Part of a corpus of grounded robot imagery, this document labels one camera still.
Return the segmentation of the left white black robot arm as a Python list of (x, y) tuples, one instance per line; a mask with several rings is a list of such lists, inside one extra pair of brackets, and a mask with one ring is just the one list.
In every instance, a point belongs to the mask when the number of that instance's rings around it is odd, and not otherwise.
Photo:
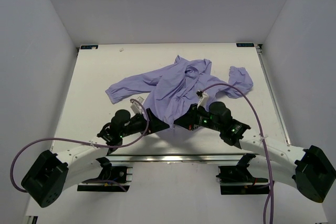
[(91, 179), (108, 180), (111, 168), (105, 165), (106, 156), (121, 148), (124, 137), (136, 133), (146, 136), (169, 128), (138, 100), (131, 102), (137, 111), (134, 116), (128, 110), (118, 110), (93, 139), (59, 153), (43, 151), (21, 182), (25, 191), (42, 208), (48, 207), (73, 185)]

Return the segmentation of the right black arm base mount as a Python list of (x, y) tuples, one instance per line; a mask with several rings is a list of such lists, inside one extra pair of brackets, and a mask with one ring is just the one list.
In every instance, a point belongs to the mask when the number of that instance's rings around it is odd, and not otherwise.
[(219, 166), (216, 178), (220, 184), (221, 195), (266, 195), (269, 193), (269, 180), (254, 177), (249, 171), (250, 162), (257, 156), (245, 154), (234, 166)]

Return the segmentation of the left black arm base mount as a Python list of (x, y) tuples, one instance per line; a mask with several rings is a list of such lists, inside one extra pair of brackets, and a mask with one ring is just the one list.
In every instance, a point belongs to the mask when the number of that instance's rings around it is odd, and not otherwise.
[(77, 186), (81, 192), (126, 193), (132, 182), (133, 165), (115, 162), (107, 157), (97, 158), (91, 163), (96, 166), (93, 176)]

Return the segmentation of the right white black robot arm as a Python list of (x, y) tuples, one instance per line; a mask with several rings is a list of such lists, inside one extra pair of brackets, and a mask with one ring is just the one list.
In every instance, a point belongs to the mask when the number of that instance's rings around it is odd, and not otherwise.
[(232, 117), (223, 102), (213, 102), (206, 109), (208, 95), (200, 92), (199, 103), (174, 121), (175, 125), (192, 131), (198, 127), (218, 131), (229, 146), (248, 151), (244, 164), (238, 166), (238, 177), (247, 182), (253, 177), (268, 178), (292, 186), (306, 198), (324, 202), (335, 182), (335, 168), (317, 146), (297, 147), (258, 135), (249, 125)]

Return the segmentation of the lavender purple jacket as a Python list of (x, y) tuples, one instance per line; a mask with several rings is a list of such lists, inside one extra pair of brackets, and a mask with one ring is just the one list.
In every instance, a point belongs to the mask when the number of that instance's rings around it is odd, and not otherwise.
[(174, 120), (198, 102), (197, 91), (205, 90), (207, 105), (223, 92), (232, 99), (242, 97), (254, 86), (244, 67), (231, 66), (228, 82), (211, 74), (212, 62), (208, 59), (186, 60), (180, 56), (173, 64), (161, 69), (126, 77), (112, 84), (106, 94), (113, 104), (135, 94), (147, 93), (143, 106), (151, 109), (161, 121), (173, 126)]

